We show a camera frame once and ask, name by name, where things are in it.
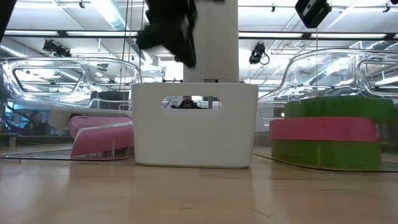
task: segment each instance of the white plastic bin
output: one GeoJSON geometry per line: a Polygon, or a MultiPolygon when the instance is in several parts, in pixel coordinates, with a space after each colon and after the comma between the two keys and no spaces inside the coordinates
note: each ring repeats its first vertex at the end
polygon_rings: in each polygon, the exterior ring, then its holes
{"type": "Polygon", "coordinates": [[[243,83],[140,83],[132,88],[136,161],[153,166],[251,165],[258,89],[243,83]],[[166,96],[216,96],[220,110],[162,107],[166,96]]]}

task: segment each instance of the pink stool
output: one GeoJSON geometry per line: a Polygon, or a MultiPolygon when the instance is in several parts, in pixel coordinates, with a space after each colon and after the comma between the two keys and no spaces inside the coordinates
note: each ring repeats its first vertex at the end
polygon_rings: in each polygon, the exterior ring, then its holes
{"type": "Polygon", "coordinates": [[[131,118],[74,116],[68,124],[75,138],[71,156],[87,155],[133,147],[134,133],[131,118]]]}

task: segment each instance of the pink band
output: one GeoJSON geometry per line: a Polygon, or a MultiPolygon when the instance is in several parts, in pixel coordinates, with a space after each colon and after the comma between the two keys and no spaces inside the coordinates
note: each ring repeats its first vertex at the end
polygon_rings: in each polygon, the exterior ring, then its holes
{"type": "Polygon", "coordinates": [[[271,139],[313,141],[378,141],[368,118],[290,118],[270,122],[271,139]]]}

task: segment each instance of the black speaker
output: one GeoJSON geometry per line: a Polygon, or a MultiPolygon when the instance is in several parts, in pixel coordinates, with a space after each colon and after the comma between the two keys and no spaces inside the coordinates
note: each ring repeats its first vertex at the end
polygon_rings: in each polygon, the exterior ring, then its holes
{"type": "Polygon", "coordinates": [[[299,0],[295,8],[305,27],[312,29],[317,28],[331,11],[326,0],[299,0]]]}

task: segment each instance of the black object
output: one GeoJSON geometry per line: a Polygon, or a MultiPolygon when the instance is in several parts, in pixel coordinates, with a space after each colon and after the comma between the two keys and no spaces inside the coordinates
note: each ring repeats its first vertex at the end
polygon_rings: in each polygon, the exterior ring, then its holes
{"type": "Polygon", "coordinates": [[[264,43],[257,43],[257,45],[254,47],[254,50],[252,50],[250,58],[249,58],[249,62],[252,65],[261,63],[263,65],[267,65],[269,63],[269,56],[266,54],[266,47],[264,46],[264,43]],[[261,59],[263,57],[267,57],[268,58],[268,62],[267,63],[262,63],[261,59]]]}
{"type": "Polygon", "coordinates": [[[390,6],[388,6],[388,3],[386,3],[386,10],[384,10],[383,13],[386,13],[386,12],[388,12],[390,10],[391,10],[390,6]]]}
{"type": "Polygon", "coordinates": [[[102,72],[107,72],[107,67],[109,66],[108,63],[101,63],[101,64],[97,64],[97,69],[102,71],[102,72]]]}
{"type": "Polygon", "coordinates": [[[307,28],[317,28],[331,12],[326,0],[298,0],[295,8],[307,28]]]}
{"type": "Polygon", "coordinates": [[[205,83],[218,83],[217,79],[205,79],[205,83]]]}
{"type": "Polygon", "coordinates": [[[162,82],[163,83],[176,83],[176,82],[182,83],[183,80],[176,80],[176,79],[174,79],[174,80],[166,80],[166,79],[163,79],[162,82]]]}
{"type": "Polygon", "coordinates": [[[191,101],[188,105],[183,102],[179,106],[176,106],[175,109],[203,109],[200,106],[198,106],[197,103],[191,101]]]}
{"type": "MultiPolygon", "coordinates": [[[[225,0],[208,0],[224,2],[225,0]]],[[[188,68],[196,65],[193,29],[197,9],[193,0],[147,0],[146,12],[150,25],[140,30],[137,45],[141,50],[163,45],[175,60],[188,68]]]]}
{"type": "Polygon", "coordinates": [[[83,0],[80,0],[79,6],[80,6],[82,9],[85,9],[85,8],[86,8],[85,5],[83,4],[83,0]]]}
{"type": "Polygon", "coordinates": [[[47,53],[54,53],[58,57],[71,57],[70,49],[65,49],[54,43],[52,40],[45,40],[43,50],[47,53]]]}
{"type": "Polygon", "coordinates": [[[14,10],[14,6],[17,0],[7,0],[1,1],[0,7],[0,41],[6,31],[8,22],[11,18],[12,11],[14,10]]]}

